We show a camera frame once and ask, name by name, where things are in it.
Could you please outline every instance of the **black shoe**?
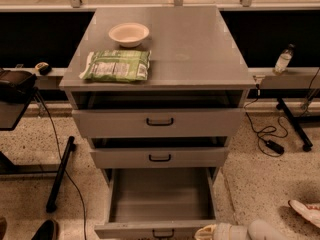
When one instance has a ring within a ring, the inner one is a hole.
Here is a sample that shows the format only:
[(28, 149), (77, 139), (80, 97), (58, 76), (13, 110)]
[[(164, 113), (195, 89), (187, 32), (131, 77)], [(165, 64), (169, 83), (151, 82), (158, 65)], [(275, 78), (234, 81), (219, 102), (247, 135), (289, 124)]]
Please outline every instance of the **black shoe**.
[(4, 238), (7, 231), (7, 221), (5, 217), (0, 217), (0, 240)]
[(57, 223), (54, 220), (45, 221), (38, 229), (32, 240), (56, 240)]

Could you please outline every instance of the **drawer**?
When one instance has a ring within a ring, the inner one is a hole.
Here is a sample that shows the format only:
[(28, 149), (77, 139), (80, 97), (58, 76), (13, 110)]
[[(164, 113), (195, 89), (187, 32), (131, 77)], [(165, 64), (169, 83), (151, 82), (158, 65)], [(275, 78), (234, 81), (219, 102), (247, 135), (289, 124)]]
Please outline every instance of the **drawer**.
[(105, 238), (190, 237), (215, 223), (207, 168), (116, 169), (107, 197)]
[(220, 167), (228, 148), (218, 138), (134, 138), (95, 141), (97, 168)]
[(242, 109), (74, 110), (82, 137), (187, 137), (235, 135)]

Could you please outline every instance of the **black panel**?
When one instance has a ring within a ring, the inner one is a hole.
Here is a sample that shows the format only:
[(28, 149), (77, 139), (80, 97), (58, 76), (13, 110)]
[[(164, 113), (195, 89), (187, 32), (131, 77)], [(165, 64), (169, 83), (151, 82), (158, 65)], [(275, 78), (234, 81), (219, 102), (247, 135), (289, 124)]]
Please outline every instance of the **black panel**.
[(68, 67), (94, 12), (0, 13), (0, 67)]
[(249, 67), (274, 67), (289, 43), (296, 45), (290, 67), (320, 66), (320, 10), (221, 14)]

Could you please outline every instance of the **power adapter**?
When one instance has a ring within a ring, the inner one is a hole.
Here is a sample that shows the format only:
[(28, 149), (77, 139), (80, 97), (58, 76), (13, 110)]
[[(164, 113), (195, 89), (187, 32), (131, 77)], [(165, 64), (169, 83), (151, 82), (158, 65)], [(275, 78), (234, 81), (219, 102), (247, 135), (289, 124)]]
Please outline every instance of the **power adapter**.
[(278, 153), (279, 155), (282, 155), (284, 153), (284, 148), (281, 145), (275, 143), (274, 141), (268, 140), (265, 143), (268, 148), (272, 149), (274, 152)]

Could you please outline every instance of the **black cable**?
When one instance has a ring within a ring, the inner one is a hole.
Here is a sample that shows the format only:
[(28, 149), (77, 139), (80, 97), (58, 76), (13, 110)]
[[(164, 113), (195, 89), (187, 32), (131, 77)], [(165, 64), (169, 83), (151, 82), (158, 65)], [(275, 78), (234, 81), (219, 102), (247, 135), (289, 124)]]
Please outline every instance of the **black cable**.
[[(56, 139), (56, 144), (57, 144), (57, 149), (58, 149), (58, 155), (59, 155), (59, 158), (60, 160), (62, 160), (62, 156), (61, 156), (61, 150), (60, 150), (60, 146), (59, 146), (59, 140), (58, 140), (58, 134), (57, 134), (57, 131), (56, 131), (56, 127), (54, 125), (54, 122), (52, 120), (52, 117), (51, 117), (51, 114), (47, 108), (47, 106), (45, 105), (45, 102), (42, 98), (42, 96), (40, 95), (39, 91), (36, 95), (36, 97), (39, 99), (40, 103), (42, 104), (42, 106), (44, 107), (44, 109), (46, 110), (48, 116), (49, 116), (49, 119), (51, 121), (51, 124), (52, 124), (52, 128), (53, 128), (53, 132), (54, 132), (54, 136), (55, 136), (55, 139)], [(76, 190), (78, 191), (78, 194), (80, 196), (80, 200), (81, 200), (81, 203), (82, 203), (82, 209), (83, 209), (83, 234), (84, 234), (84, 239), (87, 240), (87, 232), (86, 232), (86, 224), (87, 224), (87, 215), (86, 215), (86, 207), (84, 205), (84, 200), (83, 200), (83, 197), (82, 197), (82, 194), (81, 194), (81, 191), (80, 189), (78, 188), (77, 184), (73, 181), (73, 179), (71, 178), (71, 176), (69, 175), (69, 173), (67, 172), (67, 169), (65, 169), (65, 173), (66, 175), (68, 176), (69, 180), (71, 181), (71, 183), (73, 184), (73, 186), (76, 188)]]
[(282, 129), (285, 130), (285, 134), (284, 134), (283, 136), (279, 136), (279, 135), (274, 134), (274, 133), (277, 131), (277, 128), (276, 128), (275, 126), (273, 126), (273, 125), (266, 126), (266, 127), (262, 128), (261, 130), (256, 130), (256, 129), (254, 128), (254, 126), (253, 126), (252, 119), (251, 119), (251, 117), (249, 116), (246, 108), (247, 108), (249, 105), (257, 102), (258, 100), (259, 100), (259, 98), (256, 98), (254, 101), (252, 101), (252, 102), (250, 102), (250, 103), (248, 103), (248, 104), (246, 104), (246, 105), (244, 106), (245, 113), (246, 113), (246, 116), (247, 116), (248, 119), (249, 119), (251, 129), (252, 129), (252, 131), (257, 135), (257, 137), (258, 137), (258, 148), (259, 148), (259, 150), (260, 150), (263, 154), (265, 154), (265, 155), (267, 155), (267, 156), (270, 156), (270, 157), (280, 157), (280, 156), (282, 156), (283, 153), (278, 154), (278, 155), (272, 155), (272, 154), (267, 153), (266, 151), (264, 151), (264, 150), (262, 149), (262, 147), (261, 147), (260, 144), (261, 144), (261, 141), (264, 142), (264, 144), (265, 144), (266, 146), (267, 146), (268, 144), (270, 144), (270, 141), (267, 141), (267, 140), (264, 139), (265, 136), (272, 136), (272, 137), (276, 137), (276, 138), (285, 138), (285, 137), (288, 136), (288, 131), (287, 131), (287, 129), (286, 129), (286, 128), (281, 124), (281, 122), (280, 122), (280, 119), (281, 119), (282, 117), (283, 117), (283, 118), (286, 118), (286, 117), (284, 117), (284, 116), (278, 117), (278, 124), (280, 125), (280, 127), (281, 127)]
[[(308, 93), (310, 92), (310, 90), (311, 90), (311, 85), (312, 85), (314, 79), (315, 79), (315, 78), (317, 77), (317, 75), (319, 74), (319, 71), (320, 71), (320, 67), (318, 68), (316, 74), (313, 76), (313, 78), (312, 78), (311, 81), (310, 81), (310, 84), (309, 84), (309, 87), (308, 87)], [(301, 115), (299, 115), (298, 117), (303, 116), (305, 113), (308, 112), (308, 110), (309, 110), (309, 106), (307, 106), (306, 110), (303, 111), (303, 113), (302, 113)]]

